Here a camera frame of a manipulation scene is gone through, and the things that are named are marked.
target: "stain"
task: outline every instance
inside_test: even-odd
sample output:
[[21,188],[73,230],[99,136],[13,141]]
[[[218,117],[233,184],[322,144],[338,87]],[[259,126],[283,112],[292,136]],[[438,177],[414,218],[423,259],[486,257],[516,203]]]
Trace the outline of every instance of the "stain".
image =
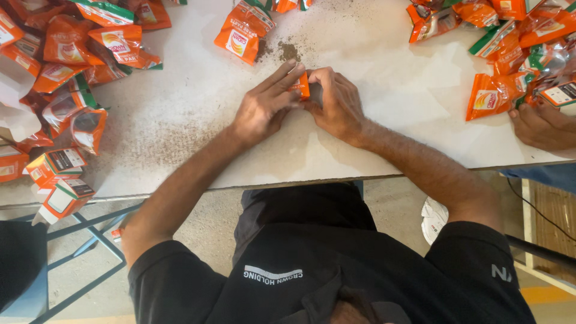
[[262,62],[262,57],[266,54],[272,54],[274,50],[270,48],[265,39],[260,39],[258,42],[258,53],[256,54],[256,62]]
[[286,62],[291,58],[295,58],[296,61],[300,62],[301,58],[298,54],[298,50],[294,44],[284,43],[283,41],[278,42],[278,48],[280,50],[280,62]]

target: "metal frame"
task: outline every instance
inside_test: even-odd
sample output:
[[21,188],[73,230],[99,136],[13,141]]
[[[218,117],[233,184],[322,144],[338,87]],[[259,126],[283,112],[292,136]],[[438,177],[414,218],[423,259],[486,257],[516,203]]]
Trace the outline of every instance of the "metal frame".
[[[91,219],[91,220],[85,219],[84,216],[82,216],[82,214],[80,214],[80,213],[74,213],[74,214],[72,214],[72,217],[74,217],[76,219],[78,224],[72,225],[72,226],[67,227],[67,228],[60,229],[60,230],[55,231],[55,232],[48,233],[48,235],[47,235],[48,241],[53,240],[53,239],[57,239],[57,238],[61,238],[62,236],[65,236],[65,235],[68,235],[70,233],[79,231],[81,229],[87,229],[93,235],[93,237],[91,239],[86,241],[86,243],[84,243],[81,247],[79,247],[76,251],[74,251],[74,253],[72,253],[72,254],[68,255],[67,257],[64,257],[58,261],[55,261],[55,262],[49,264],[48,265],[48,271],[66,263],[66,262],[68,262],[74,258],[77,258],[78,256],[80,256],[80,255],[82,255],[88,251],[93,250],[95,248],[97,242],[102,243],[107,249],[109,249],[110,252],[112,252],[112,254],[114,254],[120,260],[120,264],[118,264],[114,268],[108,270],[106,273],[104,273],[100,277],[96,278],[94,281],[90,282],[88,285],[84,286],[79,291],[72,294],[70,297],[66,298],[65,300],[63,300],[61,303],[54,306],[53,308],[48,308],[48,306],[47,306],[48,310],[45,313],[43,313],[42,315],[40,315],[38,318],[33,320],[32,322],[30,322],[30,324],[41,324],[41,323],[46,322],[47,320],[52,318],[54,315],[56,315],[59,312],[61,312],[62,310],[64,310],[64,308],[66,308],[70,304],[74,303],[80,297],[82,297],[83,295],[85,295],[86,293],[88,293],[89,291],[94,289],[96,286],[100,285],[106,279],[110,278],[112,275],[114,275],[116,272],[120,271],[120,269],[122,269],[123,267],[126,266],[126,260],[124,258],[124,254],[120,251],[120,249],[118,249],[114,245],[114,243],[110,242],[107,238],[105,238],[103,233],[108,231],[109,229],[111,229],[114,225],[121,222],[126,217],[126,215],[128,215],[128,213],[133,212],[135,210],[138,210],[140,208],[140,206],[142,206],[142,204],[138,204],[138,205],[135,205],[132,207],[124,208],[124,209],[119,210],[117,212],[113,212],[110,214],[106,214],[104,216],[96,217],[96,218]],[[34,218],[34,216],[35,216],[34,214],[26,215],[23,217],[12,219],[12,220],[13,221],[30,221]],[[103,221],[107,221],[107,220],[111,220],[111,221],[108,224],[106,224],[101,230],[97,230],[94,227],[94,225],[96,225],[98,223],[102,223]]]

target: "black t-shirt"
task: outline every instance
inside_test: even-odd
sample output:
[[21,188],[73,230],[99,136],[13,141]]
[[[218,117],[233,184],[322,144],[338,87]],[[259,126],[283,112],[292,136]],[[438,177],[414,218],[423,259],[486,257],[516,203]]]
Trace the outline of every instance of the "black t-shirt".
[[228,278],[177,241],[128,276],[140,324],[329,323],[338,299],[384,323],[535,323],[504,236],[465,221],[424,258],[374,231],[269,224]]

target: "white table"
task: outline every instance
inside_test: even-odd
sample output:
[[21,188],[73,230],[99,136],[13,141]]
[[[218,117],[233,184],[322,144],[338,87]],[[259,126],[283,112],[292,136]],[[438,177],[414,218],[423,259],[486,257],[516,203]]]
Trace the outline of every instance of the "white table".
[[[138,71],[94,89],[112,106],[101,156],[83,179],[96,199],[143,197],[232,121],[244,93],[282,62],[282,41],[308,68],[332,66],[354,82],[365,114],[446,153],[468,168],[563,159],[522,144],[506,114],[464,122],[474,74],[489,71],[467,49],[483,31],[456,30],[409,45],[406,0],[317,0],[308,12],[275,18],[271,53],[254,67],[213,45],[230,0],[190,1],[168,8],[173,27],[145,35],[163,71]],[[380,157],[319,129],[306,111],[238,158],[211,188],[398,174]],[[34,201],[31,181],[0,184],[0,206]]]

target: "hairy forearm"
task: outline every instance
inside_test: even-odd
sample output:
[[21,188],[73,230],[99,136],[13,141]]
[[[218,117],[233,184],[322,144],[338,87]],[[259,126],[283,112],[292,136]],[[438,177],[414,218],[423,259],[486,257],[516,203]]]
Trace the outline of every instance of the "hairy forearm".
[[[499,218],[499,199],[490,185],[441,152],[374,122],[365,127],[359,142],[361,148],[398,168],[451,214]],[[492,227],[496,228],[499,219],[484,219],[480,223],[494,223]]]
[[128,222],[122,239],[125,250],[134,251],[134,245],[142,245],[145,251],[159,242],[172,239],[209,185],[246,149],[228,127],[190,157]]

